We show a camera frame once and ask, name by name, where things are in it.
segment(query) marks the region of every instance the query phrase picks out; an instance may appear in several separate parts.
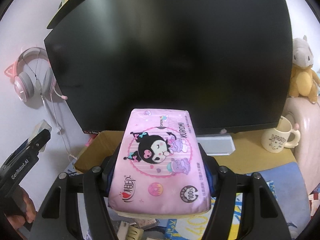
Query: yellow plush toy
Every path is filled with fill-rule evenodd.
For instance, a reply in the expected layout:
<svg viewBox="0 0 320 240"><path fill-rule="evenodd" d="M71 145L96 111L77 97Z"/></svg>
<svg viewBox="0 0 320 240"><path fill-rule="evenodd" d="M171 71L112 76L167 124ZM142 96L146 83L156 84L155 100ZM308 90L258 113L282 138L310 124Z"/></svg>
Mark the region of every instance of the yellow plush toy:
<svg viewBox="0 0 320 240"><path fill-rule="evenodd" d="M311 68L313 66L313 54L307 42L306 35L303 39L293 39L292 70L290 78L289 96L308 97L313 104L318 99L317 85L320 79Z"/></svg>

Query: cardboard box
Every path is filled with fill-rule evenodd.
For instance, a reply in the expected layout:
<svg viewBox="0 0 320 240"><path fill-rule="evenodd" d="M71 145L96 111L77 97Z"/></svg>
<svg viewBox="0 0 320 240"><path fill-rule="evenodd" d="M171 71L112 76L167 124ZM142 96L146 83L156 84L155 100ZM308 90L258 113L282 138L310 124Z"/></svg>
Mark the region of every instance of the cardboard box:
<svg viewBox="0 0 320 240"><path fill-rule="evenodd" d="M75 163L75 168L87 172L94 166L100 166L103 160L114 153L123 138L123 131L103 131L84 150Z"/></svg>

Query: human hand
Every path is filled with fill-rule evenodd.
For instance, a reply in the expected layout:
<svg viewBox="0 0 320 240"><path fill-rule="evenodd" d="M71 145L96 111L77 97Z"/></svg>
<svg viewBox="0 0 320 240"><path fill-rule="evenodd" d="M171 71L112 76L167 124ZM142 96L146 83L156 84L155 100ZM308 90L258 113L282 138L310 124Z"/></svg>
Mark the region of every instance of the human hand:
<svg viewBox="0 0 320 240"><path fill-rule="evenodd" d="M28 223L33 222L37 214L35 205L33 204L33 201L30 199L28 193L22 187L21 187L21 191L22 191L22 199L26 203L25 218L20 215L11 215L7 217L8 221L10 222L10 224L15 230L21 228L26 222L26 220Z"/></svg>

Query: cable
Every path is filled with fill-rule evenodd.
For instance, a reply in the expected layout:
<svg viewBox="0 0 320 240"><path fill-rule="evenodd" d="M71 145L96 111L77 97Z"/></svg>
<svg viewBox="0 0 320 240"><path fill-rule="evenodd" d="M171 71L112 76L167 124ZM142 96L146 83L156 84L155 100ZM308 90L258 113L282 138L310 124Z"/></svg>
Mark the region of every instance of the cable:
<svg viewBox="0 0 320 240"><path fill-rule="evenodd" d="M41 99L42 99L42 103L43 103L44 109L46 110L49 118L51 119L52 126L55 126L55 127L54 127L55 132L56 132L56 133L59 133L60 130L62 129L61 126L57 123L56 120L54 120L54 119L52 118L52 116L51 116L51 114L50 114L50 111L49 111L49 107L47 106L46 102L44 101L43 95L40 94L40 96L41 96Z"/></svg>
<svg viewBox="0 0 320 240"><path fill-rule="evenodd" d="M54 109L54 104L53 104L53 101L52 101L52 93L50 93L50 98L51 98L51 103L52 103L52 107L53 107L54 118L56 119L56 124L57 124L57 126L58 126L56 111L55 111L55 109ZM70 157L72 157L72 158L74 158L75 160L77 160L78 158L75 157L75 156L73 156L73 155L68 151L66 142L64 141L64 138L63 138L63 136L62 136L62 134L61 134L61 130L59 130L59 133L60 133L60 136L61 136L61 138L62 138L62 140L63 140L63 144L64 144L64 147L66 148L67 154L68 154Z"/></svg>
<svg viewBox="0 0 320 240"><path fill-rule="evenodd" d="M35 70L35 71L33 71L32 68L31 68L31 67L28 65L28 63L25 61L24 55L22 56L22 60L23 60L24 63L30 68L30 70L33 72L33 74L35 75L36 79L38 79L36 73L37 73L37 67L38 67L38 61L39 61L39 54L40 54L40 51L39 51L39 53L38 53L37 64L36 64L36 70Z"/></svg>
<svg viewBox="0 0 320 240"><path fill-rule="evenodd" d="M54 87L52 87L52 88L53 88L53 91L57 94L58 97L61 97L63 100L67 100L67 99L68 99L67 96L58 94L57 91L56 91L56 89L55 89Z"/></svg>

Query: white plush head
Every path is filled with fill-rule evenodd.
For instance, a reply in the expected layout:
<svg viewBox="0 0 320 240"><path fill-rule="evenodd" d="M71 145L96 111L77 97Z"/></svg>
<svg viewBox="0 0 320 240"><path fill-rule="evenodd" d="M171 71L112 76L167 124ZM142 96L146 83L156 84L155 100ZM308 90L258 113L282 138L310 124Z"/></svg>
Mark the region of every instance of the white plush head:
<svg viewBox="0 0 320 240"><path fill-rule="evenodd" d="M292 62L301 68L313 65L313 54L307 42L306 35L303 36L303 39L293 39Z"/></svg>

